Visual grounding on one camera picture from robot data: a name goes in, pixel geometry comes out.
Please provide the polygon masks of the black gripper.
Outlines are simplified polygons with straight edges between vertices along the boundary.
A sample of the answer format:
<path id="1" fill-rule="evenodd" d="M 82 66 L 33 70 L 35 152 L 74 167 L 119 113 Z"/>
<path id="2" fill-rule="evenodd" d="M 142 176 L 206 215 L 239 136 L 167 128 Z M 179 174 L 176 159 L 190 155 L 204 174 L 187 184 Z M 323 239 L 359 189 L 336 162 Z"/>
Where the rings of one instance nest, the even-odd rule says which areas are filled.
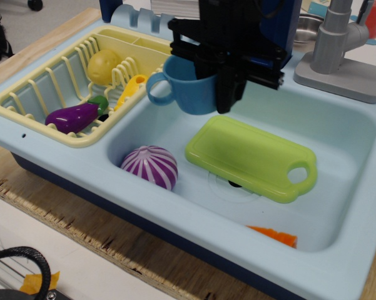
<path id="1" fill-rule="evenodd" d="M 245 90 L 246 80 L 272 89 L 283 84 L 286 50 L 260 31 L 260 1 L 200 1 L 199 19 L 168 22 L 171 52 L 194 62 L 197 79 L 218 73 L 216 109 L 228 113 Z"/>

